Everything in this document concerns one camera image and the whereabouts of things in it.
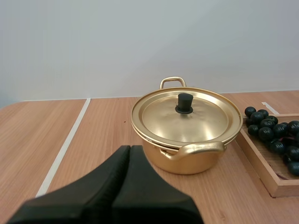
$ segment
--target gold pot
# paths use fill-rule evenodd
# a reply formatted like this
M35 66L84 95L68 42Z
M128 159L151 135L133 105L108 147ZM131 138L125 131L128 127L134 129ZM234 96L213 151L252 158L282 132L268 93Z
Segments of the gold pot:
M179 81L182 87L164 88L169 81ZM212 167L242 127L242 115L230 100L186 87L180 77L165 78L159 90L139 99L131 121L147 158L175 174Z

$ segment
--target white wall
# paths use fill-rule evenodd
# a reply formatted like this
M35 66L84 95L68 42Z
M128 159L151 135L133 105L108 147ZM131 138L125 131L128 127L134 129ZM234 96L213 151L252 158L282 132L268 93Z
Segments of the white wall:
M167 76L299 89L298 0L0 0L0 32L0 107L140 96Z

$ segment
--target pot side handle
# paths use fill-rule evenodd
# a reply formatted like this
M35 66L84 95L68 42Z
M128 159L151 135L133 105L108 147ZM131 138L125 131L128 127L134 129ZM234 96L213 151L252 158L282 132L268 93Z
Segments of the pot side handle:
M162 80L162 82L160 84L160 89L164 88L164 83L170 82L170 81L179 81L183 87L186 87L186 83L181 77L168 77L168 78L165 78Z
M189 145L185 145L178 150L176 154L170 154L163 149L160 149L160 153L170 160L180 160L186 156L198 155L201 153L216 153L221 154L225 151L226 147L221 141L214 142L196 142Z

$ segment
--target black lid knob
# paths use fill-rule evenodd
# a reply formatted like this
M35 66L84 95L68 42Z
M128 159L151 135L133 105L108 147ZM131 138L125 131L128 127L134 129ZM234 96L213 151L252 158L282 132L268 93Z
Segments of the black lid knob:
M180 93L178 95L178 105L176 106L176 112L178 113L192 113L193 108L191 107L193 96L189 93Z

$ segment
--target wooden table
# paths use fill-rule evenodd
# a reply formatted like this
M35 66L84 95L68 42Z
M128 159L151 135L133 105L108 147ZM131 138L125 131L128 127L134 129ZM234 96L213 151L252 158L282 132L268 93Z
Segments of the wooden table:
M241 111L252 105L299 113L299 91L224 94ZM129 113L137 98L92 99L48 192L105 161L120 145L141 144ZM0 223L35 197L85 100L21 102L0 110ZM212 169L174 175L154 169L191 195L206 224L296 224L299 198L271 198L237 144Z

